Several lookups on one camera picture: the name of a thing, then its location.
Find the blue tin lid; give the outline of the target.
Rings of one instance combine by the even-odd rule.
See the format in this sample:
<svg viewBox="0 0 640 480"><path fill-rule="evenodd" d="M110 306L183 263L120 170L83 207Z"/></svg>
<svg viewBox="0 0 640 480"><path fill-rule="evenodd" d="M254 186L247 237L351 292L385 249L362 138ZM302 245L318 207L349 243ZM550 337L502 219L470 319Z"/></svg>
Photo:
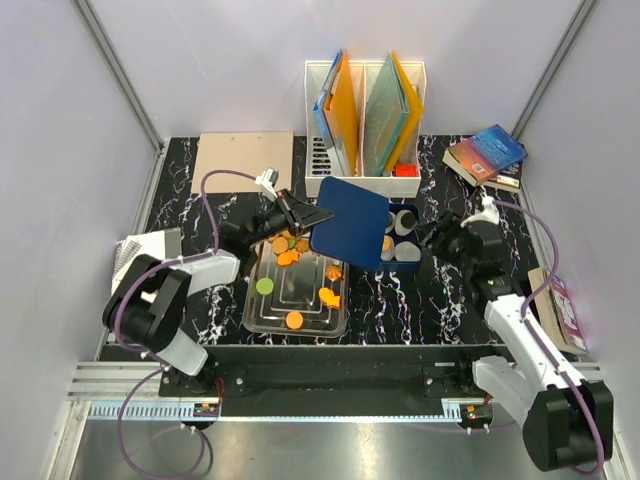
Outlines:
<svg viewBox="0 0 640 480"><path fill-rule="evenodd" d="M311 250L365 271L377 270L388 223L388 199L327 177L320 184L316 206L333 216L312 228Z"/></svg>

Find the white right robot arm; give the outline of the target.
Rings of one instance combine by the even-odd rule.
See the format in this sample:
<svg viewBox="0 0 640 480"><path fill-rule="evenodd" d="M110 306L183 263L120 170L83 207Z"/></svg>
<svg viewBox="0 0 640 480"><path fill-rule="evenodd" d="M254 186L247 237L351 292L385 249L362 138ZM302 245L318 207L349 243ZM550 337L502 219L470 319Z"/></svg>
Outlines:
<svg viewBox="0 0 640 480"><path fill-rule="evenodd" d="M539 470L591 465L600 472L612 457L613 395L603 381L587 380L542 330L506 271L496 215L461 219L447 212L424 244L459 269L475 311L511 354L459 366L457 390L470 397L483 390L497 400L520 427Z"/></svg>

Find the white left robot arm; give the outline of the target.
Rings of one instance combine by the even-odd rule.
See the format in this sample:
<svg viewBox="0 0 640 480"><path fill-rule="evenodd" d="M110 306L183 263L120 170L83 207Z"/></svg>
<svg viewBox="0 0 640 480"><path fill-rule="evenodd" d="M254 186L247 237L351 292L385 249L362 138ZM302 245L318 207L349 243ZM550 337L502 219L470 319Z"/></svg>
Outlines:
<svg viewBox="0 0 640 480"><path fill-rule="evenodd" d="M106 304L102 322L122 347L149 354L171 380L180 380L193 395L206 395L216 388L215 359L181 327L188 297L250 272L260 242L283 232L300 237L333 216L283 189L266 211L215 225L211 250L169 260L139 254Z"/></svg>

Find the black sandwich cookie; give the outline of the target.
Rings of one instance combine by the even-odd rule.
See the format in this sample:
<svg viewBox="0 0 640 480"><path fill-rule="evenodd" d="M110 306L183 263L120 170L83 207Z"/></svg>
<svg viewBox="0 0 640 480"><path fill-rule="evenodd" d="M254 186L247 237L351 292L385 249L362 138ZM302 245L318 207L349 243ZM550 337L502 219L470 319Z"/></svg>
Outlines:
<svg viewBox="0 0 640 480"><path fill-rule="evenodd" d="M412 230L417 224L417 217L412 211L402 211L398 214L397 226Z"/></svg>

